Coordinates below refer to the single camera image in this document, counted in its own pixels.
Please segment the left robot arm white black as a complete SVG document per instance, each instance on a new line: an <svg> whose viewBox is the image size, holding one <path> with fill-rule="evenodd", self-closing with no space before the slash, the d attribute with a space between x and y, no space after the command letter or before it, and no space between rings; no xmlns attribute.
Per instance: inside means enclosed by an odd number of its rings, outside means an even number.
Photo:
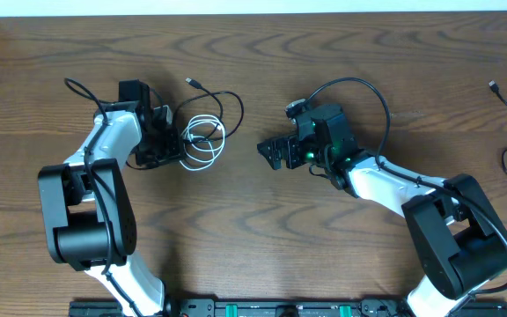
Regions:
<svg viewBox="0 0 507 317"><path fill-rule="evenodd" d="M173 112L165 104L153 107L156 93L138 79L121 81L113 102L74 79L64 83L97 110L82 145L38 173L49 254L101 282L123 316L177 316L179 303L136 250L136 218L121 173L130 159L140 171L182 160Z"/></svg>

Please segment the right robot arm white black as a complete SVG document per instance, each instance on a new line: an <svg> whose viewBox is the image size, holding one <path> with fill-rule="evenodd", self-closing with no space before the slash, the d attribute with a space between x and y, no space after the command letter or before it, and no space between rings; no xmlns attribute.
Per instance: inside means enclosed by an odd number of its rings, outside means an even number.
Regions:
<svg viewBox="0 0 507 317"><path fill-rule="evenodd" d="M295 130L257 145L272 169L319 167L335 188L405 219L424 271L406 298L410 314L469 313L484 284L507 270L507 230L474 177L429 177L375 156L337 104L298 101L285 113Z"/></svg>

